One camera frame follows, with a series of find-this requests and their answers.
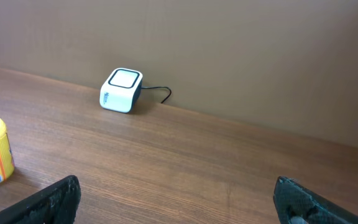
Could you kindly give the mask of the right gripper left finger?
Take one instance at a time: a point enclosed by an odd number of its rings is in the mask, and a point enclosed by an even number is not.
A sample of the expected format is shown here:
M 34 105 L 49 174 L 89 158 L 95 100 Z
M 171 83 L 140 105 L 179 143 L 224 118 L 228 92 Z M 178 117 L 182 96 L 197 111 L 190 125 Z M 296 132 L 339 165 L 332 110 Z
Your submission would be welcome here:
M 0 211 L 0 224 L 73 224 L 80 199 L 79 180 L 69 175 Z

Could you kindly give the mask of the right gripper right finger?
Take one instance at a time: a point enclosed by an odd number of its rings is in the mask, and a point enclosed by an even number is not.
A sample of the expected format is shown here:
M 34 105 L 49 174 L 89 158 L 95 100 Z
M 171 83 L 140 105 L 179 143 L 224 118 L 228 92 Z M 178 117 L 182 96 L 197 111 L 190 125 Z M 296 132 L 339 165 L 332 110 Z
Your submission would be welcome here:
M 278 177 L 273 202 L 280 223 L 358 223 L 358 216 L 285 176 Z

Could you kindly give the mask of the white barcode scanner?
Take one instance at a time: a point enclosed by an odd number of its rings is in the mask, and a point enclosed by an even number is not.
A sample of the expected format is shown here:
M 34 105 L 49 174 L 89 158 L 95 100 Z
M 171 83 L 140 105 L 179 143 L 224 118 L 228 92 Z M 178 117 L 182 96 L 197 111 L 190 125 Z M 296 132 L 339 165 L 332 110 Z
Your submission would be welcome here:
M 115 69 L 100 89 L 99 104 L 107 110 L 130 112 L 140 96 L 142 79 L 137 70 Z

